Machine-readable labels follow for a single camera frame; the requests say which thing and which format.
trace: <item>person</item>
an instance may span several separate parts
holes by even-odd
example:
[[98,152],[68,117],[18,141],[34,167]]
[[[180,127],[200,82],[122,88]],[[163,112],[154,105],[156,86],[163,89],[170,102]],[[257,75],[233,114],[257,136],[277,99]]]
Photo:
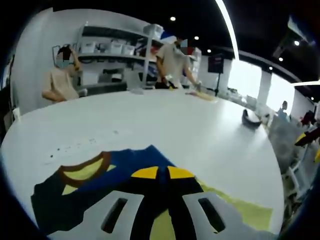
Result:
[[196,81],[189,70],[190,58],[181,50],[182,39],[178,38],[172,44],[163,45],[156,54],[156,67],[159,77],[155,84],[156,89],[182,88],[180,79],[183,71],[189,81],[200,89],[201,82]]
[[[74,64],[70,64],[70,56],[74,59]],[[81,63],[76,52],[70,46],[63,46],[56,56],[54,68],[45,78],[45,86],[42,97],[53,103],[79,98],[78,92],[72,85],[72,77],[81,71]],[[83,89],[80,94],[87,95],[87,90]]]
[[282,107],[280,107],[280,109],[278,110],[279,118],[281,118],[283,120],[287,120],[287,114],[284,112],[285,110],[287,110],[287,108],[288,108],[287,101],[283,101]]

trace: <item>white box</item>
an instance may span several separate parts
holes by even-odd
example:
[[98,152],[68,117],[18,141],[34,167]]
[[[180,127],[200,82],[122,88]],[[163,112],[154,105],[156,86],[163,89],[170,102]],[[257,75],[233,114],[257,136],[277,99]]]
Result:
[[134,53],[135,53],[135,46],[131,46],[131,45],[123,45],[122,46],[122,54],[123,55],[133,56]]
[[83,42],[81,44],[81,53],[92,54],[95,52],[95,49],[96,49],[96,42],[95,41]]
[[122,52],[122,47],[123,44],[116,42],[116,41],[112,41],[108,44],[108,51],[110,54],[121,54]]
[[143,28],[143,33],[151,35],[153,39],[160,39],[164,28],[158,24],[149,24]]

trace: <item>window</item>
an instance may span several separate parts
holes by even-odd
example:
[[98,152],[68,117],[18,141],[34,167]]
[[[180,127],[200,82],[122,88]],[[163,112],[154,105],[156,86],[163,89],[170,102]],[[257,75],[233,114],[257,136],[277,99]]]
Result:
[[236,89],[242,96],[257,98],[259,94],[262,70],[245,61],[233,60],[228,87]]
[[288,107],[285,112],[287,115],[290,115],[294,103],[294,97],[295,87],[282,77],[272,74],[271,86],[266,100],[266,105],[277,112],[282,106],[282,103],[287,101]]

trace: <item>white table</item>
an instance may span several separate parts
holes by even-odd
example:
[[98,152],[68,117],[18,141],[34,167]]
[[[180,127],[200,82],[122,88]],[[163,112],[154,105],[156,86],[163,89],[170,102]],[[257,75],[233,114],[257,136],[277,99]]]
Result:
[[34,186],[60,165],[84,162],[101,150],[153,144],[208,186],[272,208],[269,230],[278,234],[284,213],[279,166],[263,127],[252,131],[242,125],[243,109],[220,98],[209,102],[185,95],[183,90],[116,92],[62,102],[13,123],[1,149],[4,172],[36,222],[30,199]]

